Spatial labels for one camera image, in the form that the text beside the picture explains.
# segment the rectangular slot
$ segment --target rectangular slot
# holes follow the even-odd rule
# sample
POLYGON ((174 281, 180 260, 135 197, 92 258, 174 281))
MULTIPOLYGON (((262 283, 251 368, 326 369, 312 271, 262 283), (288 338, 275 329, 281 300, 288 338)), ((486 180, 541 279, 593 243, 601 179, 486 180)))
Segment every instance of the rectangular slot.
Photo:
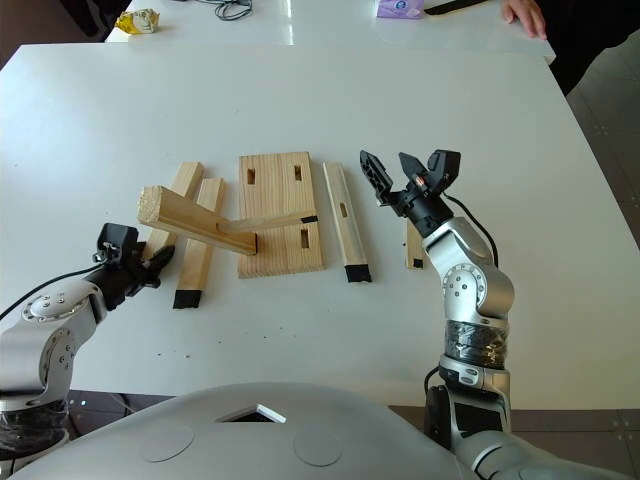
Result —
POLYGON ((300 230, 300 246, 302 248, 309 248, 309 230, 306 228, 300 230))
POLYGON ((228 413, 216 423, 285 423, 286 417, 261 404, 228 413))

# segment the wooden board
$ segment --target wooden board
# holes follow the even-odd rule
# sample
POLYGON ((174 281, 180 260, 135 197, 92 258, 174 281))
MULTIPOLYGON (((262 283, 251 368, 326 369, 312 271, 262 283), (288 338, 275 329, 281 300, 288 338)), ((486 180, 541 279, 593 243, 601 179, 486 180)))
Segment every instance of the wooden board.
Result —
MULTIPOLYGON (((193 198, 196 188, 200 183, 204 167, 199 162, 184 162, 180 165, 178 173, 176 173, 171 190, 178 195, 186 198, 193 198)), ((164 230, 153 229, 149 235, 149 239, 142 251, 142 259, 148 260, 155 252, 162 247, 175 245, 177 235, 175 233, 166 232, 164 230)))
POLYGON ((325 162, 322 169, 327 182, 327 191, 342 252, 342 264, 347 271, 347 280, 349 282, 370 282, 369 265, 362 246, 342 165, 325 162))
POLYGON ((427 266, 427 254, 422 249, 422 236, 408 219, 405 236, 405 265, 411 270, 423 270, 427 266))
MULTIPOLYGON (((218 213, 224 198, 224 182, 221 178, 205 178, 200 184, 198 205, 218 213)), ((204 291, 209 278, 209 266, 213 246, 189 238, 182 260, 177 290, 204 291)))
MULTIPOLYGON (((240 157, 240 218, 316 212, 307 152, 240 157)), ((238 259, 240 278, 322 270, 317 223, 257 233, 257 255, 238 259)))

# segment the black tape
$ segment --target black tape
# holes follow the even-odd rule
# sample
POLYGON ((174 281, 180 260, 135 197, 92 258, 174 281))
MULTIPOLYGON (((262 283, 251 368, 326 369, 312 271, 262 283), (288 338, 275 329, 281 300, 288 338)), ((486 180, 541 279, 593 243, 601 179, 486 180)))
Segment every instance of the black tape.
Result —
POLYGON ((371 273, 369 273, 369 265, 345 265, 347 272, 347 281, 353 282, 369 282, 371 283, 371 273))
POLYGON ((202 291, 200 290, 176 290, 173 299, 173 308, 182 310, 183 308, 198 308, 202 291))
POLYGON ((318 221, 318 216, 317 215, 311 215, 310 217, 302 217, 300 219, 300 221, 302 223, 315 223, 318 221))

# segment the black end cap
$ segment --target black end cap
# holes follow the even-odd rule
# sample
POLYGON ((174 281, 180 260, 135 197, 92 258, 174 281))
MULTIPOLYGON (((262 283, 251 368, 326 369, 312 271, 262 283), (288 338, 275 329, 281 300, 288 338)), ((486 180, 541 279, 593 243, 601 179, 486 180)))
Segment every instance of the black end cap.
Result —
POLYGON ((173 299, 173 308, 182 310, 183 308, 198 308, 200 305, 200 290, 176 290, 176 296, 173 299))
POLYGON ((345 265, 347 272, 347 281, 353 282, 369 282, 371 283, 371 273, 369 273, 369 265, 345 265))

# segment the wooden leg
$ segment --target wooden leg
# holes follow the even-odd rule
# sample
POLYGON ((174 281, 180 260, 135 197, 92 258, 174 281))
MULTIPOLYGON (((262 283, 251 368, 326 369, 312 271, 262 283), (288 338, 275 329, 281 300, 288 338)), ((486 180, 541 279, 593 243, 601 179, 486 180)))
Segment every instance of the wooden leg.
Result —
POLYGON ((145 187, 138 222, 243 255, 256 254, 255 233, 219 231, 217 224, 228 222, 226 218, 164 187, 145 187))
MULTIPOLYGON (((198 205, 218 213, 224 198, 224 182, 221 178, 205 178, 200 184, 198 205)), ((180 280, 173 300, 173 308, 198 308, 200 297, 207 287, 213 247, 206 243, 187 239, 180 280)))
POLYGON ((371 273, 364 254, 342 165, 325 162, 322 168, 324 169, 324 178, 327 181, 327 190, 342 251, 342 263, 347 272, 347 281, 350 283, 370 282, 371 273))
MULTIPOLYGON (((202 178, 203 171, 204 167, 198 162, 185 162, 181 164, 171 184, 171 190, 183 197, 193 198, 196 188, 200 183, 200 178, 202 178)), ((175 233, 153 229, 142 251, 142 259, 148 260, 161 248, 174 245, 176 243, 176 237, 177 235, 175 233)))
POLYGON ((405 264, 411 270, 422 270, 426 266, 427 254, 422 248, 422 236, 409 220, 406 221, 405 264))

